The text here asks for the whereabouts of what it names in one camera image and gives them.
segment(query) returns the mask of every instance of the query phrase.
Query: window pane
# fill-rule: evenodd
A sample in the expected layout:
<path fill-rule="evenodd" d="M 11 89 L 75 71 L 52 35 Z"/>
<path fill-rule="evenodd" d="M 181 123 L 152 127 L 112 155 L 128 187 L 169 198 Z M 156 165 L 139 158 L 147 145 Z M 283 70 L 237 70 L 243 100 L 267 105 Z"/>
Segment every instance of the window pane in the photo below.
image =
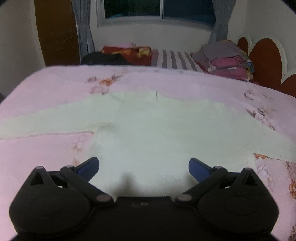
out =
<path fill-rule="evenodd" d="M 160 0 L 105 0 L 105 18 L 160 16 Z"/>
<path fill-rule="evenodd" d="M 212 0 L 165 0 L 164 17 L 215 24 Z"/>

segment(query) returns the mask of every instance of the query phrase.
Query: window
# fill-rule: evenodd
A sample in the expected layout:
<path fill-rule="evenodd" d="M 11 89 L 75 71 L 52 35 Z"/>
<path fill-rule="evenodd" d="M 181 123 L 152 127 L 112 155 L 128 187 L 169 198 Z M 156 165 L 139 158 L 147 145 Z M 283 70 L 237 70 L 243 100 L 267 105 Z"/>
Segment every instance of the window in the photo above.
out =
<path fill-rule="evenodd" d="M 213 26 L 212 0 L 97 0 L 98 25 L 131 21 L 183 21 Z"/>

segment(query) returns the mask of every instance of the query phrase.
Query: brown wooden door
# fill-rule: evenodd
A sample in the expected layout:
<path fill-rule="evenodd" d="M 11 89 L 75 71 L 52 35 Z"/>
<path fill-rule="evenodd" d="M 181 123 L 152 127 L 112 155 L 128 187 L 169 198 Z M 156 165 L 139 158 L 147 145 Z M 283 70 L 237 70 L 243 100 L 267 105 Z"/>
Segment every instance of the brown wooden door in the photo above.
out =
<path fill-rule="evenodd" d="M 35 0 L 35 15 L 45 65 L 79 64 L 71 0 Z"/>

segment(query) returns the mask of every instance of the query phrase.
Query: gray stripe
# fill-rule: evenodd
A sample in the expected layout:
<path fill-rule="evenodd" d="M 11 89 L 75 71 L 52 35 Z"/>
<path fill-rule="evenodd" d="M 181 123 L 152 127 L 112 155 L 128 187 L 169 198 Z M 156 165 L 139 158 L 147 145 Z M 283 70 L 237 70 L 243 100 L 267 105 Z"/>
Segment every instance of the gray stripe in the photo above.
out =
<path fill-rule="evenodd" d="M 192 67 L 192 70 L 197 71 L 197 68 L 195 67 L 195 64 L 194 64 L 193 60 L 190 58 L 189 54 L 185 52 L 185 55 L 186 55 L 187 59 L 190 62 L 190 65 Z"/>
<path fill-rule="evenodd" d="M 174 54 L 173 51 L 170 51 L 170 54 L 171 54 L 171 56 L 172 56 L 172 68 L 173 68 L 173 69 L 176 69 L 176 68 L 177 68 L 176 56 L 175 56 L 175 54 Z"/>
<path fill-rule="evenodd" d="M 187 69 L 186 62 L 185 62 L 185 60 L 183 59 L 183 56 L 182 56 L 182 54 L 181 54 L 180 52 L 178 52 L 178 56 L 179 56 L 179 58 L 180 58 L 180 60 L 181 60 L 182 68 L 183 68 L 183 69 Z"/>
<path fill-rule="evenodd" d="M 167 68 L 167 67 L 168 67 L 167 54 L 166 54 L 166 51 L 163 49 L 163 66 L 162 66 L 162 68 Z"/>
<path fill-rule="evenodd" d="M 152 50 L 151 66 L 156 67 L 158 61 L 158 49 Z"/>

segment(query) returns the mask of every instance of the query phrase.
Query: window sill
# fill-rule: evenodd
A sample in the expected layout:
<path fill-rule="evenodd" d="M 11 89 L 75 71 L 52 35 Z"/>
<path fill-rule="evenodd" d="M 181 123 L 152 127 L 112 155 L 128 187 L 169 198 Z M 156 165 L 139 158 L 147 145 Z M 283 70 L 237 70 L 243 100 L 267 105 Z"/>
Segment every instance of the window sill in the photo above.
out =
<path fill-rule="evenodd" d="M 108 18 L 99 21 L 98 27 L 112 26 L 112 25 L 129 25 L 129 24 L 162 24 L 162 25 L 173 25 L 182 26 L 189 28 L 198 28 L 203 30 L 211 31 L 212 26 L 206 23 L 200 23 L 195 21 L 181 20 L 175 18 L 165 18 L 162 19 L 158 16 L 134 16 L 134 17 L 119 17 L 119 18 Z"/>

